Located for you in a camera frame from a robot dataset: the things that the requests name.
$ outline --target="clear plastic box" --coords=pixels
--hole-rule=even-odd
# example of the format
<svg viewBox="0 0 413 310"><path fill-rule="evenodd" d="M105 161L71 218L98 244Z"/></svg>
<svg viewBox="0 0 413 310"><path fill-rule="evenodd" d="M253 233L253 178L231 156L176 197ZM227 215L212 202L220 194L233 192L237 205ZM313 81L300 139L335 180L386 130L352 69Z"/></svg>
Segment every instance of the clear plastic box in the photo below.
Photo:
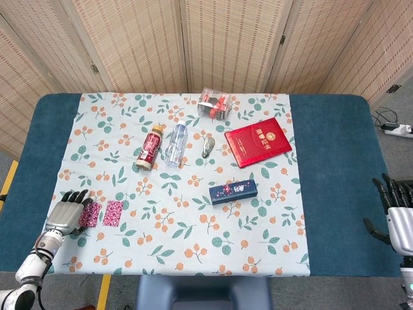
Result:
<svg viewBox="0 0 413 310"><path fill-rule="evenodd" d="M204 88L197 107L199 116L224 121L230 110L230 94Z"/></svg>

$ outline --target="bottle cap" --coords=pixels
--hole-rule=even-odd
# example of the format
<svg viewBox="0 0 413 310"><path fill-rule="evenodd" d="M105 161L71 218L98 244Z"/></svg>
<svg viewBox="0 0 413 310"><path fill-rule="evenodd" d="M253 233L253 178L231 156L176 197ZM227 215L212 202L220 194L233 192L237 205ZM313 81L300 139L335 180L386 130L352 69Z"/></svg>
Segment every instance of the bottle cap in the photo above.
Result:
<svg viewBox="0 0 413 310"><path fill-rule="evenodd" d="M162 126L155 125L155 126L152 127L152 130L159 131L161 134L163 133L163 127Z"/></svg>

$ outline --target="table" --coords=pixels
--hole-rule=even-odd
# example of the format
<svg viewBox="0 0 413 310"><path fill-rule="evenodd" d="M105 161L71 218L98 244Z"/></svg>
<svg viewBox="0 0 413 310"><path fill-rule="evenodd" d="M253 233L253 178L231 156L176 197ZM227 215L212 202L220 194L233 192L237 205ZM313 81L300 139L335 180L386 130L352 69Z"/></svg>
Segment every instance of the table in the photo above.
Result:
<svg viewBox="0 0 413 310"><path fill-rule="evenodd" d="M41 229L79 98L48 95L36 108L0 217L0 233L6 237L2 240L22 246L0 253L1 270L19 267ZM385 227L371 177L386 168L367 103L357 96L337 95L293 95L290 101L311 275L398 274L397 255L372 240L362 222L368 216ZM16 223L27 229L22 231Z"/></svg>

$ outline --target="red booklet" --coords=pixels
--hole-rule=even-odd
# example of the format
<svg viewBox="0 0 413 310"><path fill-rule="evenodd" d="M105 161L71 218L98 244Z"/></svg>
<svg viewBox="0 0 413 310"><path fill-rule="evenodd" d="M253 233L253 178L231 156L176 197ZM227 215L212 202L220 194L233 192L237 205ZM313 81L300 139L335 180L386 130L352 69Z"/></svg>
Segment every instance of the red booklet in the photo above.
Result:
<svg viewBox="0 0 413 310"><path fill-rule="evenodd" d="M239 168L292 150L275 118L225 133Z"/></svg>

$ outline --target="yellow tape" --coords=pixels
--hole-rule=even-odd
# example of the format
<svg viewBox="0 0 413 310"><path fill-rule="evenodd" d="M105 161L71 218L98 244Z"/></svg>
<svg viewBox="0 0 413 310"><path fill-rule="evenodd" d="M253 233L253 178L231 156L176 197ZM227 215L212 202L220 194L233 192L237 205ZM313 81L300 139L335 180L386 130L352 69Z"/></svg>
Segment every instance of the yellow tape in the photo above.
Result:
<svg viewBox="0 0 413 310"><path fill-rule="evenodd" d="M106 300L108 299L110 285L110 274L104 274L101 284L101 292L99 293L99 300L97 301L96 310L105 310Z"/></svg>
<svg viewBox="0 0 413 310"><path fill-rule="evenodd" d="M10 170L8 171L5 184L3 185L3 188L1 189L1 192L0 192L1 195L5 195L8 193L8 190L10 189L10 185L12 184L14 174L15 174L15 171L18 165L19 163L16 162L16 160L12 162L12 166L10 167ZM1 209L3 208L3 204L4 202L0 201L0 212L1 212Z"/></svg>

